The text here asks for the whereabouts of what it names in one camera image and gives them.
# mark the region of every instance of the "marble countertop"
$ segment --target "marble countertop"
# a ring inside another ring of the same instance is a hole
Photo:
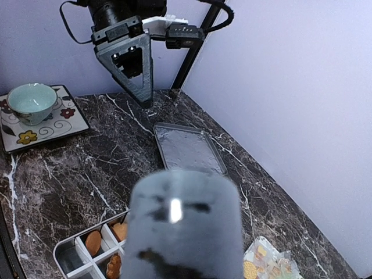
[[[208,114],[179,90],[141,110],[127,94],[76,98],[92,130],[15,155],[0,151],[0,201],[29,279],[62,278],[53,248],[127,209],[141,177],[163,168],[156,122],[207,131],[241,195],[245,249],[262,235],[290,249],[304,278],[357,276],[296,203]]]

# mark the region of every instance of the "teacup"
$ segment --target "teacup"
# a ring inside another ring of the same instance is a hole
[[[57,93],[45,84],[29,83],[11,90],[6,101],[21,122],[33,126],[40,124],[52,112]]]

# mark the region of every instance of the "cookie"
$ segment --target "cookie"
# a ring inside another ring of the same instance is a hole
[[[121,258],[118,253],[112,255],[107,264],[106,276],[108,279],[118,279],[120,276]]]
[[[93,231],[90,234],[88,234],[87,240],[85,240],[85,246],[88,249],[89,254],[91,254],[92,257],[97,255],[99,251],[99,247],[101,247],[101,234],[99,231]]]
[[[127,238],[127,224],[116,223],[111,227],[112,232],[114,233],[116,239],[120,242]]]
[[[244,266],[244,278],[245,279],[256,279],[257,277],[257,269],[256,266],[248,261],[243,262]]]

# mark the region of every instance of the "white divider tray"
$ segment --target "white divider tray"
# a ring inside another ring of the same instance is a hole
[[[106,266],[115,253],[124,258],[125,240],[118,242],[110,227],[116,223],[126,223],[128,211],[112,217],[68,239],[60,241],[54,248],[54,260],[65,279],[105,279]],[[102,236],[101,247],[92,257],[85,247],[85,240],[92,231]]]

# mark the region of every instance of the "metal tray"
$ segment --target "metal tray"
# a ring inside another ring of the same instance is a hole
[[[220,154],[203,130],[168,123],[156,123],[153,130],[166,169],[227,174]]]
[[[118,242],[110,226],[120,222],[126,223],[128,211],[57,243],[53,256],[65,279],[105,279],[106,265],[115,253],[124,260],[126,241]],[[101,247],[92,257],[85,247],[85,240],[92,231],[99,231],[102,236]]]

